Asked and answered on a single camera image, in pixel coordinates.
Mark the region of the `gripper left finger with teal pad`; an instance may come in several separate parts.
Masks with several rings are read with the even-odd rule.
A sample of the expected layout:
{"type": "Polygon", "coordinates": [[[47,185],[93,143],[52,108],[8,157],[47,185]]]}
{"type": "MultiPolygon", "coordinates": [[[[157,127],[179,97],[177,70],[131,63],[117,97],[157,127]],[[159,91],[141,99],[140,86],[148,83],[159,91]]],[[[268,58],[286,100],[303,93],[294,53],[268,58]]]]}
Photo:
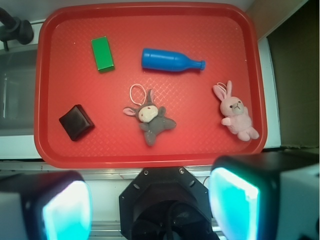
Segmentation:
{"type": "Polygon", "coordinates": [[[92,217],[90,187],[76,171],[0,178],[2,240],[87,240],[92,217]]]}

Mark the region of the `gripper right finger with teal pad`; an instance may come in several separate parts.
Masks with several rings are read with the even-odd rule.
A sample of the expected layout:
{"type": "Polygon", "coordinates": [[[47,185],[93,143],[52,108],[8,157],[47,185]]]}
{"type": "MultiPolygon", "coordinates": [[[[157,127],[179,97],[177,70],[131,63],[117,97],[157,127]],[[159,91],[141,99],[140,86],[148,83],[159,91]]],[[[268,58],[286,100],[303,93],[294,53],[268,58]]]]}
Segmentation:
{"type": "Polygon", "coordinates": [[[303,151],[221,156],[208,180],[211,212],[229,240],[317,240],[320,157],[303,151]]]}

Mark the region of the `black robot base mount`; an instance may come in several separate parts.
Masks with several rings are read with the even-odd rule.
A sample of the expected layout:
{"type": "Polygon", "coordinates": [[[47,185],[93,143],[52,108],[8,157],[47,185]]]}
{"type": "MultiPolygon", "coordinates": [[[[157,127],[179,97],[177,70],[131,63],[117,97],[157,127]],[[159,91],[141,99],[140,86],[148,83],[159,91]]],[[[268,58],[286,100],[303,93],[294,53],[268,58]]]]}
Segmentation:
{"type": "Polygon", "coordinates": [[[217,240],[209,190],[184,167],[144,168],[119,195],[128,240],[217,240]]]}

